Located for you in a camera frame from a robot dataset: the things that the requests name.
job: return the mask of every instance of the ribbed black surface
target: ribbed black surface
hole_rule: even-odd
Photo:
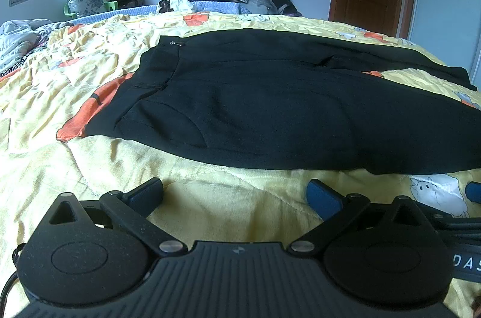
[[[84,309],[62,309],[35,302],[18,317],[455,318],[455,315],[441,303],[410,312],[367,307],[336,290],[315,261],[293,258],[277,243],[199,242],[188,255],[160,260],[145,283],[117,301]]]

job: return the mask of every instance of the triangular cutout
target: triangular cutout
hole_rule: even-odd
[[[407,226],[420,226],[419,221],[413,216],[411,210],[406,205],[402,205],[394,218],[393,223],[405,224]]]
[[[50,224],[71,223],[76,220],[70,204],[68,202],[61,202],[54,216],[50,219]]]

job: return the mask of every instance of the green plastic chair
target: green plastic chair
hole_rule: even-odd
[[[108,2],[106,0],[103,1],[103,6],[107,11],[116,11],[119,9],[119,3],[117,2]],[[70,12],[70,8],[68,6],[68,3],[65,3],[65,6],[63,6],[63,13],[65,16],[69,19],[77,19],[77,15],[75,13]]]

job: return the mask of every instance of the blue quilted mattress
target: blue quilted mattress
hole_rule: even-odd
[[[123,10],[108,11],[106,13],[77,18],[77,19],[70,20],[69,22],[73,23],[74,25],[77,25],[79,23],[85,23],[85,24],[95,23],[95,22],[100,22],[100,21],[103,21],[104,19],[113,17],[114,15],[117,15],[117,14],[148,15],[150,13],[154,13],[156,8],[157,8],[157,5],[125,8]]]

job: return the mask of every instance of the silver bolt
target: silver bolt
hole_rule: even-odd
[[[297,240],[290,245],[290,248],[297,253],[309,253],[314,250],[316,246],[308,240]]]
[[[184,248],[182,242],[178,240],[166,240],[159,245],[159,249],[164,253],[177,253]]]

